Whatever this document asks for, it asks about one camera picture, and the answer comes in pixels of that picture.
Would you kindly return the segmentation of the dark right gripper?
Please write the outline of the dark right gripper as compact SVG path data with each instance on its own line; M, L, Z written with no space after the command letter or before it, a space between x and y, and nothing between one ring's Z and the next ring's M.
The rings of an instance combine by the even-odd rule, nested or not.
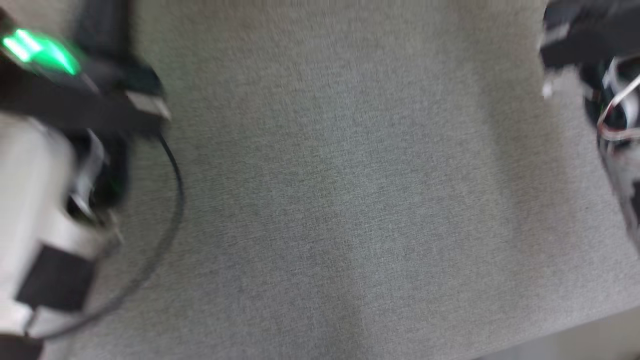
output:
M640 49L637 0L550 0L539 57L545 71L630 57Z

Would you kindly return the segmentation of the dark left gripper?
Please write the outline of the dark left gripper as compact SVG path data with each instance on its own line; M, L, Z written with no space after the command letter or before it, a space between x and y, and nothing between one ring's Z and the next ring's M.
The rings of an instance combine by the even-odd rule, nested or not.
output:
M11 20L1 22L1 112L71 133L141 137L171 119L160 96L128 89L123 66Z

